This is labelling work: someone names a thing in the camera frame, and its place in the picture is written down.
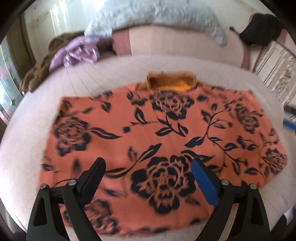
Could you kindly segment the orange black floral garment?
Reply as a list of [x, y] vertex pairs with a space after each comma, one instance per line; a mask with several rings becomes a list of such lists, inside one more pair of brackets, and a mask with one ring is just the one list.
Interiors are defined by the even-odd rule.
[[78, 178], [101, 157], [106, 174], [86, 214], [100, 235], [137, 236], [184, 228], [213, 211], [191, 172], [199, 158], [233, 185], [263, 186], [287, 155], [250, 91], [200, 83], [96, 97], [64, 97], [49, 132], [39, 182]]

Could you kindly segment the striped floral pillow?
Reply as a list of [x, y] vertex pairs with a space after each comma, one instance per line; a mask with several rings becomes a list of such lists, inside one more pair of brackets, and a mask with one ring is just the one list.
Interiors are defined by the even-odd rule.
[[260, 51], [253, 73], [283, 106], [295, 106], [295, 55], [286, 47], [270, 42]]

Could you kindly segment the pink quilted bed cover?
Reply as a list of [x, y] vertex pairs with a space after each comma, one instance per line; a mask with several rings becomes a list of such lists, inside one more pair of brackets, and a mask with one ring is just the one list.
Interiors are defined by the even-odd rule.
[[[27, 229], [40, 189], [39, 175], [49, 132], [64, 97], [96, 97], [136, 84], [141, 90], [188, 89], [205, 83], [250, 91], [273, 125], [287, 155], [287, 164], [258, 186], [273, 227], [295, 205], [295, 134], [283, 127], [278, 99], [251, 72], [229, 65], [179, 56], [107, 57], [95, 64], [60, 68], [33, 93], [27, 93], [1, 141], [1, 200], [12, 218]], [[195, 240], [209, 218], [184, 228], [137, 235], [100, 235], [102, 240]]]

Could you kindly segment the pink bed headboard cushion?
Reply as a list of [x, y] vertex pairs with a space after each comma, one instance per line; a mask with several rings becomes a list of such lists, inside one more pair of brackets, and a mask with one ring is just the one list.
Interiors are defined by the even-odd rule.
[[219, 46], [207, 35], [197, 31], [166, 26], [137, 26], [112, 34], [116, 55], [177, 55], [200, 58], [250, 68], [250, 53], [236, 33], [225, 31], [227, 44]]

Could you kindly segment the window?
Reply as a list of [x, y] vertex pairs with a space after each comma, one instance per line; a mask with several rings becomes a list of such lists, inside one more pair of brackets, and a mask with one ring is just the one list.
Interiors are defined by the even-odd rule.
[[1, 43], [0, 71], [1, 119], [7, 125], [23, 99], [19, 91], [21, 80], [13, 63], [7, 37]]

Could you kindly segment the grey quilted blanket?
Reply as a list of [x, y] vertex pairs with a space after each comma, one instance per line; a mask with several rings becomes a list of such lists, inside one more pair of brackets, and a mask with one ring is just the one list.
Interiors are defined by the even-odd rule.
[[227, 44], [221, 23], [204, 1], [106, 1], [84, 35], [110, 38], [115, 30], [140, 25], [196, 30], [219, 46]]

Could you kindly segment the brown crumpled cloth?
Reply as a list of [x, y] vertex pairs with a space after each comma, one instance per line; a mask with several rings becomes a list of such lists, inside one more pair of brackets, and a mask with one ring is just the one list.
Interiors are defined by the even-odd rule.
[[65, 47], [74, 38], [83, 35], [83, 31], [64, 33], [51, 40], [48, 46], [48, 54], [38, 61], [24, 76], [20, 84], [20, 92], [34, 92], [40, 84], [49, 76], [49, 66], [54, 55]]

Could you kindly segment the purple crumpled cloth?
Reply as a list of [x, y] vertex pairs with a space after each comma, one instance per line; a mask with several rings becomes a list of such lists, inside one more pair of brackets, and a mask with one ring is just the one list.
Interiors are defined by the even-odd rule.
[[55, 53], [49, 65], [49, 72], [54, 72], [62, 65], [68, 68], [83, 61], [95, 63], [100, 59], [99, 50], [108, 48], [110, 44], [110, 38], [102, 35], [75, 37]]

